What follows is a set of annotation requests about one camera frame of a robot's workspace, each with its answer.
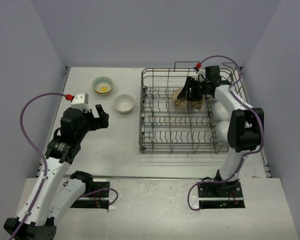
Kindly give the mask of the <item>beige bowl brown leaf pattern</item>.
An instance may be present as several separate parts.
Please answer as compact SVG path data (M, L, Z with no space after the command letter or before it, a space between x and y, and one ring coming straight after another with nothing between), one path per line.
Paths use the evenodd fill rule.
M184 99L179 99L178 96L181 93L182 88L177 88L176 90L173 91L171 98L172 98L172 103L173 106L177 109L177 110L186 110L188 103L186 100Z

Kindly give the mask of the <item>plain beige bowl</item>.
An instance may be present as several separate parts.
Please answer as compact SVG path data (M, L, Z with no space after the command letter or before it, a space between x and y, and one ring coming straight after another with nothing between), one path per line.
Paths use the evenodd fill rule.
M133 111L135 100L131 95L121 94L115 98L113 106L118 113L127 115Z

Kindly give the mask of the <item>yellow checkered bowl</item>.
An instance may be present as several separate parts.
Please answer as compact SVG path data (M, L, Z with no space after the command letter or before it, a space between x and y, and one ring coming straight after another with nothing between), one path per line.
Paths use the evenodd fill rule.
M98 95L107 96L114 89L114 82L111 78L107 76L100 76L93 80L92 89Z

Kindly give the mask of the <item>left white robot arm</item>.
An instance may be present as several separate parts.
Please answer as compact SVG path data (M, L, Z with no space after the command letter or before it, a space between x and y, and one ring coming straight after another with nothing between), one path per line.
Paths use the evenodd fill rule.
M60 120L60 127L54 132L47 145L43 169L28 200L16 217L8 218L3 228L12 240L52 240L57 223L65 212L81 196L93 193L91 174L76 171L70 176L66 189L57 199L54 195L81 150L81 143L90 131L106 129L109 115L100 104L95 106L98 117L91 110L69 107Z

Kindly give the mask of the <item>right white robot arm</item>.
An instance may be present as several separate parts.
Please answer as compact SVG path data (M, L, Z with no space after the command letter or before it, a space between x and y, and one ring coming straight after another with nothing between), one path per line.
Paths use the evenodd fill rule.
M177 99L199 102L203 96L212 96L230 114L227 141L229 151L223 166L217 172L213 191L223 197L231 191L229 183L239 179L239 172L249 155L259 153L264 145L264 111L244 101L228 80L221 77L218 65L194 67L195 77L188 76Z

